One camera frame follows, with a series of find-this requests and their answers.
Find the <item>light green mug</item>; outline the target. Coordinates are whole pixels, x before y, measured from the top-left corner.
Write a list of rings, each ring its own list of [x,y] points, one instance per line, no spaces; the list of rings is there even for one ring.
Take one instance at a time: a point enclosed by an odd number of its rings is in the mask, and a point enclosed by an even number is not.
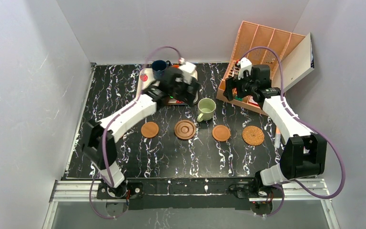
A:
[[[198,102],[198,116],[196,118],[197,122],[209,121],[213,119],[216,103],[213,99],[203,98]]]

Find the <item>dark ringed wooden coaster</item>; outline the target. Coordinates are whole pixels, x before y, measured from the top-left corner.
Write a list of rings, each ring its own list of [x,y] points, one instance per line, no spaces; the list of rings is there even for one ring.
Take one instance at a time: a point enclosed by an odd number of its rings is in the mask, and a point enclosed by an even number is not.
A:
[[[191,139],[196,133],[196,126],[190,120],[181,120],[176,123],[174,133],[177,138],[182,140]]]

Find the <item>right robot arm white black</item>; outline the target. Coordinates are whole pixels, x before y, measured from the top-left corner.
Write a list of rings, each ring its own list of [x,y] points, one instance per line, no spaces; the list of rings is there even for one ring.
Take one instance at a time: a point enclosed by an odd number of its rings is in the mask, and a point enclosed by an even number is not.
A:
[[[281,90],[272,87],[268,65],[236,64],[233,75],[225,80],[223,95],[229,101],[251,96],[280,130],[284,151],[277,165],[256,173],[262,186],[323,173],[327,141],[296,121]]]

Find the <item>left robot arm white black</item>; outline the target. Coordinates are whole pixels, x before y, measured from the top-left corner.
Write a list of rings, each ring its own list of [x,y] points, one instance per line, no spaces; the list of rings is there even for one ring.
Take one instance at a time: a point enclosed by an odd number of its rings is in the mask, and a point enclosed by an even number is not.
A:
[[[110,188],[117,188],[125,179],[116,162],[117,141],[137,123],[166,106],[169,99],[192,106],[200,89],[196,66],[191,63],[169,67],[159,79],[155,79],[150,68],[141,70],[138,86],[136,98],[126,106],[99,121],[92,119],[82,128],[82,152]]]

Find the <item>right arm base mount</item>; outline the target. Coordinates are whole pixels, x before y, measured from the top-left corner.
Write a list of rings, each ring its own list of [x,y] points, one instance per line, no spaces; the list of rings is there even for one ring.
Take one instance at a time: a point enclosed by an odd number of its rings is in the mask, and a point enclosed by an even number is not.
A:
[[[272,202],[274,199],[275,190],[280,191],[281,202],[279,206],[273,210]],[[253,179],[249,182],[240,181],[233,183],[228,187],[227,193],[233,194],[238,199],[249,199],[253,196],[265,198],[264,201],[251,201],[251,204],[254,206],[254,209],[251,210],[253,215],[263,218],[273,216],[278,213],[283,207],[285,200],[284,189],[281,185],[275,184],[272,186],[263,186],[263,184],[259,181],[256,181],[256,179]]]

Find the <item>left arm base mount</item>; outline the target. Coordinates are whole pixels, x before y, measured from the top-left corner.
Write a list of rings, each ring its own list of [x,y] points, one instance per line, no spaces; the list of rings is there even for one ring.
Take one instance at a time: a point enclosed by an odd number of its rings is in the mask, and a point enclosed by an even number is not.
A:
[[[118,218],[125,214],[130,200],[143,198],[143,183],[132,180],[123,181],[118,187],[111,187],[104,181],[98,185],[97,200],[105,201],[109,217]]]

